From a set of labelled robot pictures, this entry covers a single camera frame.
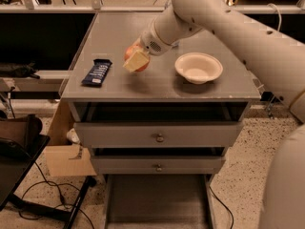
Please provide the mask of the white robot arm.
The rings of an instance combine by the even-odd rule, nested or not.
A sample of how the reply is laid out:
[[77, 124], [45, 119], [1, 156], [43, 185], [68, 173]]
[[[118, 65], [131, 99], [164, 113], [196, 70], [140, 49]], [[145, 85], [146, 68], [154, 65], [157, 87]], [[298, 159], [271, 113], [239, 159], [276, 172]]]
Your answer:
[[233, 10], [223, 0], [172, 0], [126, 51], [142, 71], [152, 55], [205, 29], [222, 41], [302, 122], [277, 149], [266, 179], [258, 229], [305, 229], [305, 45]]

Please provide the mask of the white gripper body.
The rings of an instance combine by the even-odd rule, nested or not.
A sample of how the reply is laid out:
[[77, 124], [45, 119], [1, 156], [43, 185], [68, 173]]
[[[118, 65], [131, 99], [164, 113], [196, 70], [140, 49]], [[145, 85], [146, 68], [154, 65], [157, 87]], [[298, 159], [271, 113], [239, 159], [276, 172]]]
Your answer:
[[171, 29], [153, 20], [140, 35], [141, 46], [151, 55], [162, 55], [172, 48]]

